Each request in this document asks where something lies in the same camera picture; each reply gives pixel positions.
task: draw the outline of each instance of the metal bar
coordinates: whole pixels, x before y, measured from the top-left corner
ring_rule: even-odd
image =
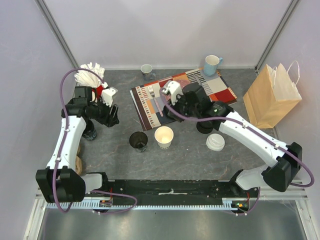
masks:
[[[316,220],[310,208],[309,201],[295,201],[298,208],[299,216],[308,240],[319,240],[319,229]]]
[[[278,139],[278,140],[280,140],[277,126],[275,126],[274,128],[272,128],[272,130],[273,130],[273,134],[274,134],[275,138]]]
[[[64,51],[65,55],[67,56],[67,58],[69,59],[71,65],[74,68],[78,68],[79,65],[74,57],[74,55],[72,54],[64,36],[62,35],[60,29],[58,28],[58,25],[54,19],[54,17],[52,16],[48,6],[45,3],[45,0],[34,0],[36,2],[36,4],[38,5],[39,9],[41,10],[45,20],[47,21],[47,23],[49,24],[51,30],[53,31],[53,34],[55,35],[57,41],[59,42],[62,50]]]
[[[42,199],[35,199],[30,214],[28,224],[26,226],[23,240],[33,240],[38,239],[40,227],[45,215],[47,202],[42,197]]]
[[[225,182],[229,182],[230,180],[218,180],[218,181],[225,183]],[[300,179],[293,179],[292,183],[303,184],[303,182]],[[299,187],[298,186],[291,186],[291,185],[288,186],[288,189],[292,189],[292,188],[299,188]],[[272,189],[272,188],[270,188],[269,186],[262,186],[261,189]]]
[[[301,180],[299,179],[294,179],[292,182],[296,184],[302,184]],[[232,201],[246,200],[246,198],[242,198],[242,197],[227,197],[223,199],[232,200]],[[282,200],[304,201],[307,199],[308,197],[305,189],[298,186],[289,185],[285,192],[276,191],[269,186],[262,186],[259,201],[282,201]]]
[[[285,28],[288,20],[290,19],[292,13],[296,9],[299,2],[300,2],[300,0],[291,0],[291,2],[289,3],[289,6],[285,10],[278,26],[276,27],[271,39],[269,40],[269,42],[268,42],[267,46],[265,47],[258,63],[255,66],[256,73],[259,73],[261,67],[265,63],[269,53],[271,52],[272,48],[274,47],[276,41],[278,40],[280,34],[282,33],[283,29]]]
[[[112,207],[109,206],[102,206],[100,205],[100,197],[94,197],[92,199],[84,199],[82,202],[75,202],[71,206],[71,209],[95,209],[95,210],[121,210],[127,209],[131,207],[130,205],[113,205]],[[64,202],[61,206],[67,208],[69,202]],[[232,200],[222,200],[222,205],[138,205],[135,206],[132,210],[237,210],[236,207],[231,207]],[[57,206],[55,203],[48,203],[46,205],[47,209],[56,209]]]

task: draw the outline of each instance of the white mug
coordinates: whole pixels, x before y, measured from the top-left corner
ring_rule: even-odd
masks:
[[[153,68],[150,64],[144,64],[140,68],[143,79],[145,81],[155,80],[156,74],[152,72]]]

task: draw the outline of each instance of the white cup lid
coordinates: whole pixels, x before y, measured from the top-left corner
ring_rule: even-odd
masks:
[[[221,151],[225,146],[225,139],[223,136],[214,133],[206,139],[206,145],[209,149],[214,151]]]

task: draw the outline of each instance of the coffee mug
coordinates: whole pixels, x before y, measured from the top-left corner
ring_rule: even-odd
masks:
[[[204,63],[204,74],[208,77],[214,75],[217,71],[218,66],[222,63],[223,58],[215,55],[209,55],[205,58]]]
[[[141,66],[141,72],[145,81],[155,80],[156,74],[152,72],[152,66],[150,64],[144,64]]]

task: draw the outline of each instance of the dark cup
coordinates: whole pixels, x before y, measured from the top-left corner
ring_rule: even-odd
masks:
[[[89,141],[92,141],[92,140],[96,139],[97,131],[95,129],[94,123],[91,120],[89,120],[86,123],[85,129],[84,129],[84,131],[82,133],[82,137],[84,137],[85,139],[87,139]]]
[[[138,153],[142,153],[147,149],[148,137],[142,131],[136,131],[130,136],[129,143]]]

